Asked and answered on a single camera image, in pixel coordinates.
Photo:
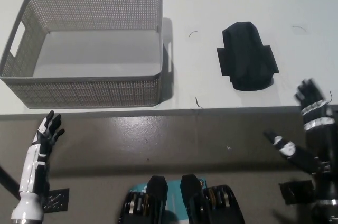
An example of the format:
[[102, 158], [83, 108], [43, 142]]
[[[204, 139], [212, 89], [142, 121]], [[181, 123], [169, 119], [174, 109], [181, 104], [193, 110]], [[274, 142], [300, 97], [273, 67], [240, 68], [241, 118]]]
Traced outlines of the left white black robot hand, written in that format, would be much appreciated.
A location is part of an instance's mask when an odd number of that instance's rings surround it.
[[58, 138], [65, 132], [61, 129], [61, 115], [50, 111], [43, 118], [29, 146], [20, 181], [20, 192], [46, 196], [49, 191], [49, 159]]

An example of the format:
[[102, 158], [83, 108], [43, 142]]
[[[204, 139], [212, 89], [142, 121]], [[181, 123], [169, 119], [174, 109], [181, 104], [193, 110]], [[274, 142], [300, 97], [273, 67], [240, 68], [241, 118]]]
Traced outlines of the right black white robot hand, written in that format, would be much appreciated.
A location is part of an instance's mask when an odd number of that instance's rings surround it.
[[306, 147], [302, 148], [272, 130], [264, 136], [280, 155], [315, 180], [314, 201], [337, 205], [337, 120], [329, 102], [312, 79], [297, 87]]

